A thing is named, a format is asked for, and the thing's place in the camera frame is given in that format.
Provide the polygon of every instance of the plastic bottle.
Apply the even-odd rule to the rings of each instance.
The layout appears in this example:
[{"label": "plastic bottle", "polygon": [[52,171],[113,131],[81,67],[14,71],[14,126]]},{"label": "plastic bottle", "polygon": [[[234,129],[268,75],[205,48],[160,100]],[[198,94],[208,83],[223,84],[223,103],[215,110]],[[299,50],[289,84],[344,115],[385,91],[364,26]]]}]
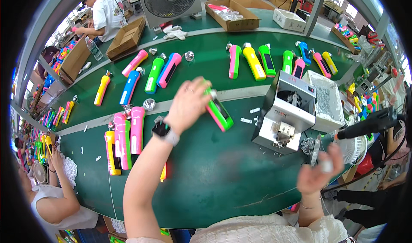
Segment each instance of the plastic bottle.
[{"label": "plastic bottle", "polygon": [[91,40],[88,36],[85,38],[87,48],[91,52],[91,54],[94,56],[96,60],[100,60],[103,58],[103,54],[100,51],[100,49],[97,47],[96,43]]}]

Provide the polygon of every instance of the work glove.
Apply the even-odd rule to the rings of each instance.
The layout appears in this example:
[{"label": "work glove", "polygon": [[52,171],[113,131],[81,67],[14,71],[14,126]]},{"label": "work glove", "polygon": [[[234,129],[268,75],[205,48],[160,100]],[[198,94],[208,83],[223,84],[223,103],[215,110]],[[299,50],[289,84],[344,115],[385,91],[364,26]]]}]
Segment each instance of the work glove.
[{"label": "work glove", "polygon": [[187,32],[182,31],[182,27],[168,25],[166,28],[163,29],[163,32],[166,34],[163,36],[163,39],[171,39],[171,38],[178,38],[180,40],[185,40],[186,36],[188,35]]}]

